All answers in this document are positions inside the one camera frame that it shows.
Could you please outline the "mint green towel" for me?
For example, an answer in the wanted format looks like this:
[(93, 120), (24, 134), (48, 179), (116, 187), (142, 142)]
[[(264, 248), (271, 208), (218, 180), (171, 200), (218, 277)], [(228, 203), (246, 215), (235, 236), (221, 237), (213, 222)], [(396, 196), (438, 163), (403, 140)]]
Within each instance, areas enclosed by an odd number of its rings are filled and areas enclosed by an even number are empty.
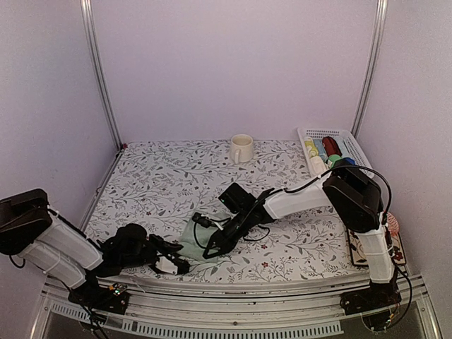
[(217, 230), (219, 230), (219, 228), (216, 225), (204, 228), (199, 224), (195, 225), (195, 222), (189, 218), (189, 221), (179, 238), (179, 244), (182, 245), (182, 249), (177, 253), (185, 258), (198, 262), (217, 263), (218, 257), (209, 259), (203, 257), (204, 249), (207, 246), (210, 237)]

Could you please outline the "cream white towel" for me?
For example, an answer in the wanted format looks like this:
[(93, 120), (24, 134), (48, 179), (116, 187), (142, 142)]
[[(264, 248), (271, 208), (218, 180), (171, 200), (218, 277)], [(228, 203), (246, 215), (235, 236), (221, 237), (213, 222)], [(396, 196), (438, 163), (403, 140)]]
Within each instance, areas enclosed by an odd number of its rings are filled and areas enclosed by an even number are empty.
[(320, 156), (313, 156), (310, 159), (312, 169), (315, 175), (323, 174), (328, 168)]

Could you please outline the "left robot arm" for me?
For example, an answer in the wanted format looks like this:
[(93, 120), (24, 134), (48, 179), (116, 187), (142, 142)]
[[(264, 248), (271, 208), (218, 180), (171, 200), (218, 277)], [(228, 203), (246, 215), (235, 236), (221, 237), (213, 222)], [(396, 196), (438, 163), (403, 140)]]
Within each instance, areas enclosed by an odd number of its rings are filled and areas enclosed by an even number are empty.
[(129, 223), (94, 242), (49, 205), (47, 193), (33, 189), (1, 200), (1, 253), (17, 256), (60, 279), (89, 306), (105, 300), (98, 278), (148, 266), (156, 273), (189, 272), (182, 246)]

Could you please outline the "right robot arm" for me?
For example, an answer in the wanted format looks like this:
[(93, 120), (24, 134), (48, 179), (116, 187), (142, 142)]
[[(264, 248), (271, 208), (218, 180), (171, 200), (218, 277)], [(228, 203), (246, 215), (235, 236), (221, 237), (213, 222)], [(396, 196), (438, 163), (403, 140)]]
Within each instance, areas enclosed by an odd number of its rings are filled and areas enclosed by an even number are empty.
[(332, 168), (292, 188), (268, 189), (255, 197), (232, 183), (219, 197), (233, 214), (208, 240), (204, 258), (227, 254), (252, 227), (305, 210), (332, 206), (344, 226), (360, 241), (369, 267), (365, 302), (379, 308), (397, 291), (400, 273), (393, 259), (388, 230), (390, 203), (383, 203), (380, 186), (369, 177), (374, 169), (338, 161)]

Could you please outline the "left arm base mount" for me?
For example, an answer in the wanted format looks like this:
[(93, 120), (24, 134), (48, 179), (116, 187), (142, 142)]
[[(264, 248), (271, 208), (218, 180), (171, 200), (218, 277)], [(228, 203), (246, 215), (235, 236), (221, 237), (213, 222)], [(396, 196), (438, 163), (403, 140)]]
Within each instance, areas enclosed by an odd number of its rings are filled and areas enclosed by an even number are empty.
[(100, 287), (89, 282), (75, 289), (69, 288), (69, 301), (86, 307), (113, 314), (124, 315), (129, 305), (130, 294), (117, 287)]

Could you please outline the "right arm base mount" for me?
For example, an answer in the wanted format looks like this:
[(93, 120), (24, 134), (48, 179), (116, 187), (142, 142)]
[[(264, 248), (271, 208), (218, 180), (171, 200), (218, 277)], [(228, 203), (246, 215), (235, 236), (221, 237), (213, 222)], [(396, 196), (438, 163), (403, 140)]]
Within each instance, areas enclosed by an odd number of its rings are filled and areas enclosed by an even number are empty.
[(400, 303), (397, 285), (370, 282), (369, 287), (340, 295), (340, 307), (346, 315), (373, 311)]

